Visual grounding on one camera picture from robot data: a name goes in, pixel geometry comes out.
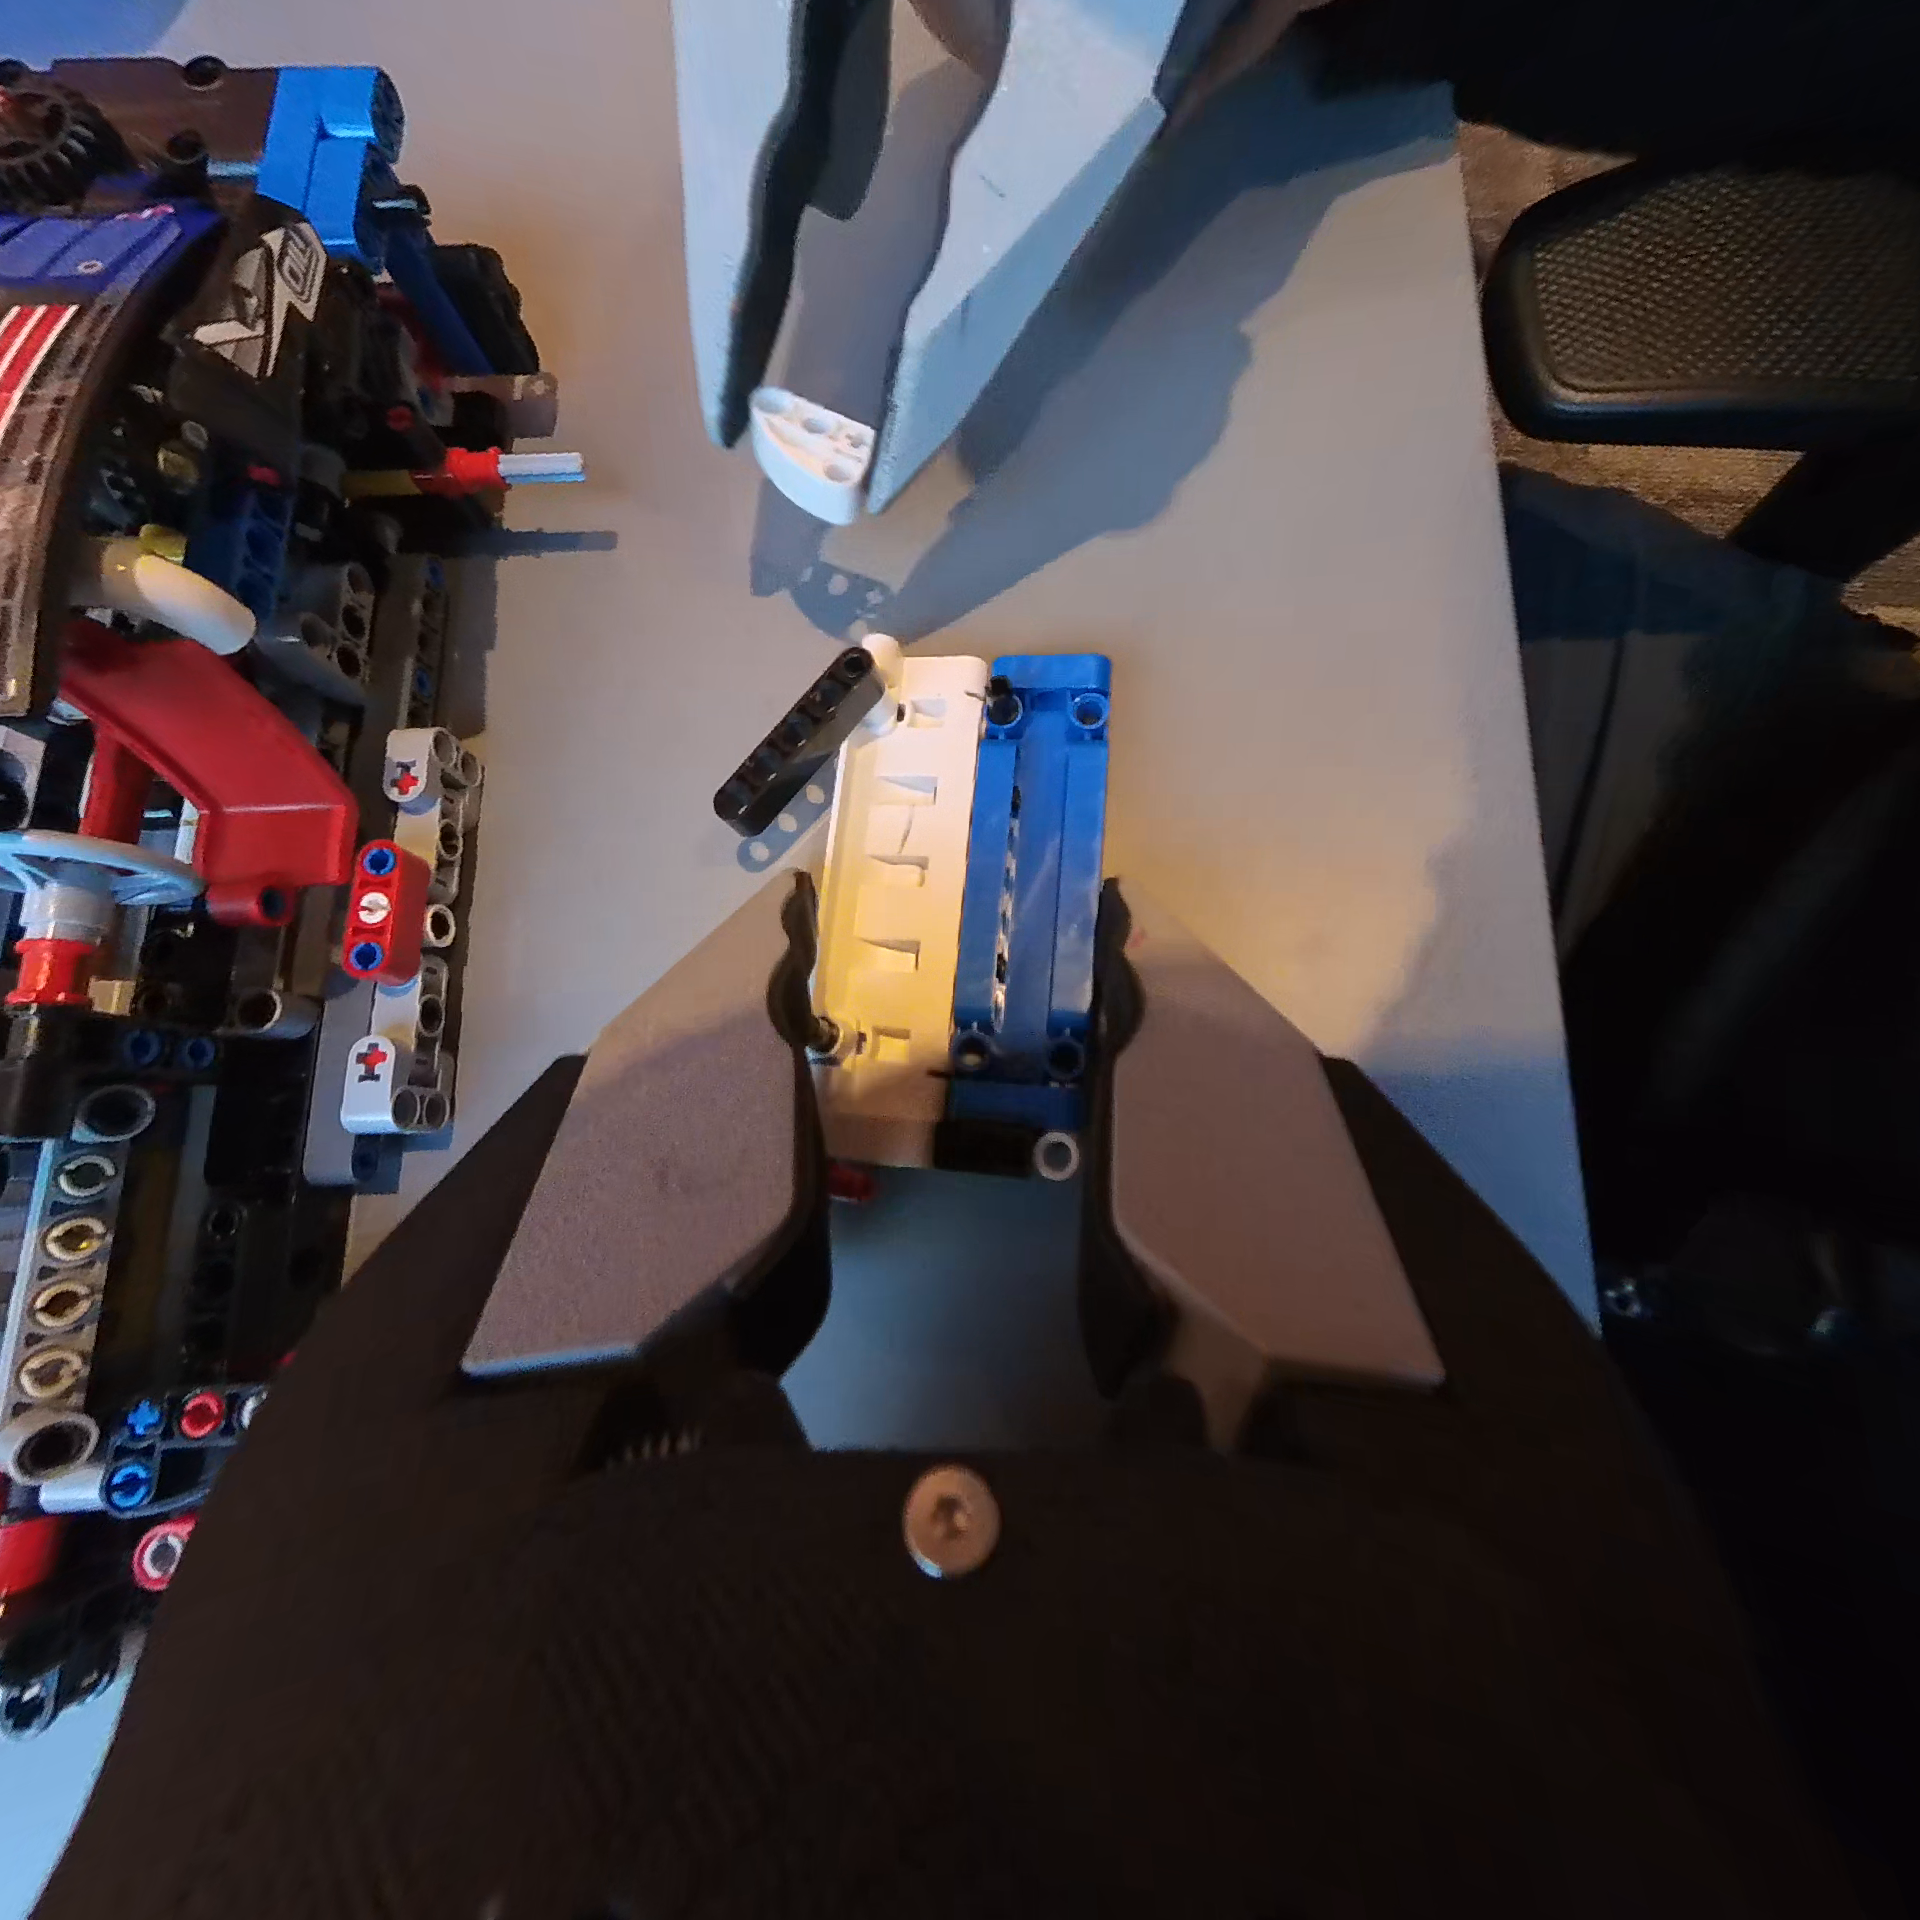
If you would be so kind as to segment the grey desk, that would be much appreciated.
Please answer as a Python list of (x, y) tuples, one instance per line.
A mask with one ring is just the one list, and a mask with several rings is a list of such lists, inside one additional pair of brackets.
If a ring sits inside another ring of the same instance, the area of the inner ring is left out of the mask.
[(1593, 1307), (1443, 92), (1248, 72), (968, 433), (831, 531), (703, 431), (667, 5), (5, 5), (5, 53), (384, 66), (405, 177), (506, 255), (587, 457), (463, 578), (489, 800), (459, 1129), (355, 1204), (352, 1268), (754, 893), (709, 793), (871, 608), (921, 653), (1109, 653), (1122, 884), (1367, 1067)]

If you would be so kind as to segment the person's dark clothing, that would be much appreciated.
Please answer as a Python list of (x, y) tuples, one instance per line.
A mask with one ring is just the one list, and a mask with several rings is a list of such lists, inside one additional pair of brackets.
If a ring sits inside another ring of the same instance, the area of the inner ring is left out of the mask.
[(1499, 470), (1601, 1333), (1915, 1914), (1915, 636)]

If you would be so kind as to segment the small white curved brick piece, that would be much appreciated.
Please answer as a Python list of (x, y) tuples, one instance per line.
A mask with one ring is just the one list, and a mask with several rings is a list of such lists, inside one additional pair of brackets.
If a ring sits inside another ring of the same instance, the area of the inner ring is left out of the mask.
[(785, 387), (749, 393), (749, 448), (761, 477), (804, 515), (847, 526), (863, 515), (876, 431)]

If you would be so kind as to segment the black holed brick beam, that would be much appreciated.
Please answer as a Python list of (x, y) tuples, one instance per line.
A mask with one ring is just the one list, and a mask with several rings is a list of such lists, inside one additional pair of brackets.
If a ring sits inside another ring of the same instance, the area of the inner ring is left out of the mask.
[(712, 798), (717, 819), (752, 840), (799, 798), (881, 704), (882, 674), (867, 648), (844, 648), (740, 760)]

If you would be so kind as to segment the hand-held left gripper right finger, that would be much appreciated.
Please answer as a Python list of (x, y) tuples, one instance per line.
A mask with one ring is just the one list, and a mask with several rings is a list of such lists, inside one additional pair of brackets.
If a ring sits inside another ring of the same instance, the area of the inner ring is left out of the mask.
[(1166, 906), (1098, 893), (1078, 1327), (1111, 1404), (1171, 1393), (1232, 1450), (1292, 1385), (1445, 1367), (1327, 1058)]

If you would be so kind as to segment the white and blue brick assembly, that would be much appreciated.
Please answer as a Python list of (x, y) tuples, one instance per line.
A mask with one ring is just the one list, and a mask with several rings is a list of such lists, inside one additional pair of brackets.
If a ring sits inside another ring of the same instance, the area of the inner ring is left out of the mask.
[(1066, 1181), (1091, 1061), (1114, 667), (912, 657), (841, 750), (812, 1079), (828, 1159)]

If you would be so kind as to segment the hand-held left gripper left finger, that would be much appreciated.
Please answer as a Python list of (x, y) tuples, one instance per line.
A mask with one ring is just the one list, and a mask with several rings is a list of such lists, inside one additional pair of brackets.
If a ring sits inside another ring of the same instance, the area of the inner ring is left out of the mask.
[(804, 1352), (831, 1295), (816, 952), (815, 882), (781, 870), (595, 1037), (469, 1379), (692, 1354), (781, 1377)]

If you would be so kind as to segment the black mesh office chair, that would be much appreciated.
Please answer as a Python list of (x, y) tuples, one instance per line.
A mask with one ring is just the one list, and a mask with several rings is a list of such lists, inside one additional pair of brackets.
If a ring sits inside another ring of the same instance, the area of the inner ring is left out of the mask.
[(1528, 438), (1791, 454), (1742, 551), (1847, 584), (1915, 540), (1915, 170), (1630, 162), (1525, 206), (1481, 283)]

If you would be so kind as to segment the multicoloured brick vehicle model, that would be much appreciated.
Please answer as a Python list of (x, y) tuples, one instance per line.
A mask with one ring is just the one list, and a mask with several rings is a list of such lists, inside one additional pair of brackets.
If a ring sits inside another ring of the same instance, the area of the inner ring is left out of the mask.
[(355, 1201), (447, 1143), (449, 569), (558, 379), (371, 64), (5, 62), (5, 1736), (107, 1693)]

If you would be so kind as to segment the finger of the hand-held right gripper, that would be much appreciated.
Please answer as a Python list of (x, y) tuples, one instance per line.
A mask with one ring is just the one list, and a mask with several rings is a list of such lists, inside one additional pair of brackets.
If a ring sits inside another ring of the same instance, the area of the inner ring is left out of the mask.
[(857, 213), (890, 110), (890, 3), (674, 3), (685, 311), (717, 447), (749, 419), (803, 215)]
[(955, 147), (940, 242), (905, 311), (869, 473), (882, 512), (955, 436), (1157, 137), (1204, 5), (1011, 3)]

